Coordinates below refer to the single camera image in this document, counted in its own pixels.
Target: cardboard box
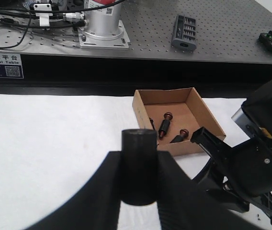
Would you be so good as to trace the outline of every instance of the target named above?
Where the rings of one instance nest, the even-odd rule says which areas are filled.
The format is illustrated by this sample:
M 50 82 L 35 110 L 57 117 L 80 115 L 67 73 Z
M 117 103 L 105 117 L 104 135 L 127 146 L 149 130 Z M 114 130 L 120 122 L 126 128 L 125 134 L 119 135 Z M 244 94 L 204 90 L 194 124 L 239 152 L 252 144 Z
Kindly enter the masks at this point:
M 166 112 L 173 114 L 171 125 L 163 140 L 158 140 L 158 150 L 169 151 L 172 156 L 203 152 L 195 143 L 190 142 L 193 132 L 201 127 L 207 128 L 221 140 L 224 131 L 206 106 L 195 88 L 179 90 L 136 90 L 133 109 L 140 128 L 153 129 L 149 117 L 154 120 L 158 131 Z M 181 129 L 189 130 L 186 141 L 170 143 Z

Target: black cable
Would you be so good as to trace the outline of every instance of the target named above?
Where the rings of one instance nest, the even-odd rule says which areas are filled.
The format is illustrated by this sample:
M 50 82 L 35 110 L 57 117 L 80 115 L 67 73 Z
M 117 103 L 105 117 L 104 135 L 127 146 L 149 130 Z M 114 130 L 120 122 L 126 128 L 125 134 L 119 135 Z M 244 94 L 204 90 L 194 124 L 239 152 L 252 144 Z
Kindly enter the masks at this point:
M 5 12 L 5 11 L 0 11 L 0 15 L 6 15 L 6 16 L 18 17 L 18 18 L 30 18 L 30 14 L 13 13 L 13 12 Z
M 86 11 L 96 11 L 96 10 L 102 10 L 105 8 L 109 8 L 115 5 L 118 5 L 122 2 L 124 2 L 126 0 L 118 0 L 116 2 L 113 2 L 111 4 L 107 4 L 104 6 L 99 6 L 99 7 L 93 7 L 93 8 L 85 8 L 85 9 L 81 9 L 81 10 L 70 10 L 70 11 L 32 11 L 32 10 L 27 10 L 25 11 L 24 9 L 20 9 L 20 8 L 4 8 L 4 7 L 0 7 L 0 10 L 6 10 L 6 11 L 19 11 L 19 12 L 30 12 L 30 13 L 76 13 L 76 12 L 86 12 Z
M 20 28 L 27 28 L 27 25 L 21 25 L 14 23 L 15 21 L 10 18 L 0 18 L 0 24 L 8 25 L 8 26 L 14 26 L 14 27 L 20 27 Z M 68 25 L 53 25 L 53 26 L 34 26 L 30 25 L 30 29 L 64 29 L 64 28 L 71 28 L 71 27 L 81 27 L 85 26 L 85 22 L 83 20 L 80 20 L 76 23 L 68 24 Z
M 26 34 L 27 34 L 27 32 L 28 32 L 28 30 L 30 28 L 31 21 L 32 21 L 32 15 L 30 14 L 29 22 L 28 22 L 28 24 L 27 24 L 27 26 L 26 26 L 26 28 L 24 30 L 23 36 L 22 36 L 22 38 L 20 39 L 20 41 L 17 44 L 12 45 L 12 46 L 0 47 L 0 49 L 10 49 L 10 48 L 15 48 L 15 47 L 19 46 L 23 42 L 23 40 L 25 39 L 25 36 L 26 36 Z

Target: screw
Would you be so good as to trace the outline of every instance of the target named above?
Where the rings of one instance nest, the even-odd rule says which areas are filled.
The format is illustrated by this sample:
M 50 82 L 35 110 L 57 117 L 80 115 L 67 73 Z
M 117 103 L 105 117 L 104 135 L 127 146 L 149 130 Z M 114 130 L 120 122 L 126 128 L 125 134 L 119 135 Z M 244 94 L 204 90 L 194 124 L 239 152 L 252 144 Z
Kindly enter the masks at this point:
M 173 115 L 172 115 L 172 113 L 167 112 L 167 113 L 164 114 L 164 118 L 166 120 L 172 120 L 173 119 Z
M 230 186 L 229 186 L 227 183 L 225 183 L 225 184 L 223 185 L 223 189 L 226 190 L 226 191 L 231 191 L 231 190 L 232 190 L 232 189 L 230 188 Z
M 181 129 L 180 134 L 177 135 L 170 143 L 182 142 L 184 139 L 188 138 L 189 131 L 187 129 Z
M 167 134 L 167 131 L 168 131 L 169 126 L 170 126 L 170 120 L 173 119 L 173 115 L 170 112 L 166 112 L 164 114 L 164 118 L 165 119 L 163 120 L 163 122 L 161 123 L 161 126 L 159 128 L 159 138 L 160 139 L 163 139 L 164 136 Z
M 182 137 L 182 138 L 188 138 L 188 136 L 189 136 L 189 131 L 187 130 L 187 129 L 181 129 L 180 130 L 180 136 Z
M 152 119 L 151 117 L 149 117 L 149 119 L 150 119 L 150 122 L 151 122 L 151 125 L 152 125 L 153 130 L 155 130 L 153 119 Z

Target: metal base plate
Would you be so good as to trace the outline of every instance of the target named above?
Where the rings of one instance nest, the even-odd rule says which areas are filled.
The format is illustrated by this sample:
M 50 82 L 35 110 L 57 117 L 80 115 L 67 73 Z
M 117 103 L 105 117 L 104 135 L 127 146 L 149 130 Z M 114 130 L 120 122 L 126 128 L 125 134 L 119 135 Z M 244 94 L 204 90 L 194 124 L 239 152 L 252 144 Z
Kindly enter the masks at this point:
M 123 36 L 110 41 L 97 40 L 88 36 L 86 41 L 82 41 L 85 34 L 79 29 L 79 46 L 84 49 L 128 49 L 130 39 L 121 20 L 119 21 L 119 27 L 123 30 Z

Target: white table surface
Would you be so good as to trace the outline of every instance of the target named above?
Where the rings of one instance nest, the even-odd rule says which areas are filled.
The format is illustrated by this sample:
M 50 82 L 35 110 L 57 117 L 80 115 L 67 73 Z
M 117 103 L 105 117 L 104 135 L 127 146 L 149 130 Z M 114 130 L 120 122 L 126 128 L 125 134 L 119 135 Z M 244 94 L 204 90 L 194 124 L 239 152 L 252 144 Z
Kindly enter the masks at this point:
M 243 101 L 205 99 L 231 146 L 248 138 L 231 120 Z M 0 230 L 24 229 L 65 203 L 128 128 L 138 128 L 132 97 L 0 95 Z M 208 156 L 175 159 L 194 177 Z M 255 207 L 242 217 L 272 229 Z M 159 230 L 156 204 L 122 204 L 118 229 Z

